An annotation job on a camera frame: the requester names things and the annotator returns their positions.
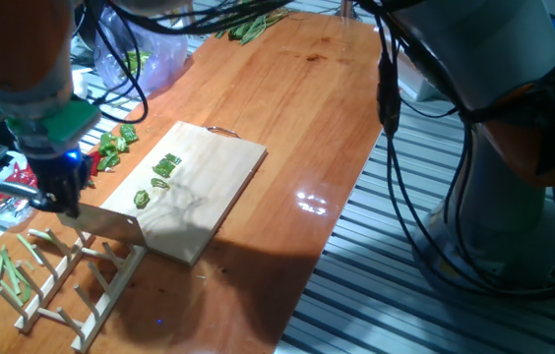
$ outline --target chopped green pepper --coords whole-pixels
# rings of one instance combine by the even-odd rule
[[[120,157],[118,157],[118,152],[109,155],[108,157],[102,159],[98,163],[98,171],[104,171],[108,167],[113,167],[120,163]]]
[[[120,126],[120,135],[127,141],[127,144],[133,143],[138,139],[136,128],[131,124],[123,124]]]
[[[147,207],[147,204],[150,201],[151,198],[149,198],[149,194],[147,193],[147,191],[138,191],[138,193],[136,193],[136,197],[133,199],[133,203],[135,203],[138,209],[143,209]]]
[[[158,187],[158,188],[163,188],[163,189],[170,189],[170,186],[168,186],[168,184],[162,180],[160,180],[159,178],[152,178],[151,179],[151,185],[153,187]]]
[[[122,137],[116,138],[116,147],[120,152],[129,152],[129,145],[127,144],[126,139]]]
[[[167,159],[168,161],[174,163],[175,166],[178,165],[179,163],[181,163],[181,158],[179,158],[179,157],[177,157],[177,156],[175,156],[175,155],[173,155],[173,154],[170,154],[170,153],[167,153],[167,154],[166,154],[166,159]]]
[[[117,153],[118,148],[111,142],[111,134],[105,133],[100,137],[100,147],[98,152],[101,156],[110,156],[113,153]]]

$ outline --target metal floor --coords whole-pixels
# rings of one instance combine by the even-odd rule
[[[430,114],[451,108],[414,105]],[[430,119],[404,106],[395,144],[409,196],[424,216],[447,193],[462,151],[462,124],[456,116]],[[386,158],[381,136],[276,354],[555,353],[555,301],[465,304],[425,281],[388,197]],[[409,220],[408,209],[401,211]]]

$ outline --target cutting board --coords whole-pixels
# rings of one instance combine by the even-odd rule
[[[169,178],[153,172],[167,153],[181,158]],[[125,178],[102,207],[136,216],[147,246],[193,265],[258,170],[267,148],[178,122]],[[151,186],[165,181],[169,190]],[[138,191],[151,201],[137,209]]]

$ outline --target wooden tabletop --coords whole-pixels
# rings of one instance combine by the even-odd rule
[[[244,46],[210,38],[194,53],[186,74],[150,99],[140,140],[83,202],[101,205],[177,120],[233,130],[269,155],[193,268],[145,257],[91,353],[273,353],[380,133],[379,53],[371,26],[312,14],[292,15]],[[138,107],[128,119],[141,114]],[[53,214],[19,232],[29,227],[51,227],[69,244],[77,238]],[[13,260],[32,261],[14,233],[2,245]],[[58,251],[40,247],[58,263]],[[98,267],[111,278],[112,264]],[[49,272],[37,266],[31,275],[41,283]],[[102,291],[81,262],[49,309],[84,321],[90,312],[75,283],[94,299]],[[73,352],[68,327],[40,319],[21,335],[17,318],[0,298],[0,353]]]

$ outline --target green vegetable piece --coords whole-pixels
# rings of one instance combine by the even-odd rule
[[[31,286],[26,284],[24,293],[22,293],[22,302],[26,303],[31,298]]]
[[[163,178],[168,178],[170,177],[170,172],[166,171],[165,169],[161,168],[161,167],[153,167],[153,172],[156,173],[157,175],[163,177]]]
[[[100,136],[100,147],[98,147],[98,152],[101,156],[110,156],[113,153],[117,153],[118,148],[111,142],[111,134],[105,133]]]
[[[151,198],[149,198],[147,191],[138,191],[138,193],[136,193],[136,197],[133,199],[133,203],[136,204],[138,209],[147,207],[150,201]]]
[[[9,295],[11,295],[11,297],[15,300],[16,303],[18,303],[18,305],[24,306],[24,303],[22,302],[22,300],[20,300],[20,297],[18,296],[18,294],[16,294],[15,291],[11,289],[11,287],[9,286],[9,284],[6,283],[6,281],[0,280],[0,285],[2,285],[4,290],[6,290],[6,292],[8,292]]]
[[[107,167],[113,167],[120,163],[120,157],[118,157],[118,152],[115,152],[106,158],[102,159],[98,163],[98,171],[104,171]]]
[[[6,253],[6,247],[2,247],[0,255],[2,256],[2,260],[4,260],[4,268],[6,269],[7,275],[9,275],[9,279],[11,279],[11,284],[13,284],[15,294],[20,295],[22,293],[22,290],[20,290],[20,281],[15,276],[15,267],[11,263],[9,255]]]
[[[116,138],[116,148],[118,148],[120,152],[129,152],[129,144],[127,144],[127,140],[122,137]]]
[[[34,271],[34,266],[32,266],[29,261],[24,261],[24,265],[31,271]]]
[[[34,257],[34,260],[37,261],[38,263],[41,263],[41,259],[39,258],[39,256],[32,250],[32,245],[29,242],[29,240],[27,240],[24,236],[18,234],[18,240],[20,240],[20,242],[22,242],[22,244],[24,245],[24,247],[26,247],[27,250],[29,250],[29,252],[31,253],[31,255]]]
[[[168,186],[168,184],[166,182],[160,180],[159,178],[151,179],[151,185],[153,187],[163,188],[163,189],[166,189],[166,190],[170,189],[170,186]]]
[[[158,174],[163,178],[170,177],[170,172],[175,169],[175,165],[170,162],[167,158],[163,158],[159,161],[157,166],[153,167],[153,172]]]
[[[166,159],[167,159],[168,161],[174,163],[175,165],[178,165],[179,163],[181,163],[181,158],[179,158],[179,157],[177,157],[177,156],[175,156],[175,155],[173,155],[173,154],[170,154],[170,153],[167,153],[167,154],[166,154]]]
[[[138,136],[136,135],[136,127],[131,124],[123,124],[120,126],[120,135],[124,140],[127,141],[127,144],[131,144],[138,140]]]

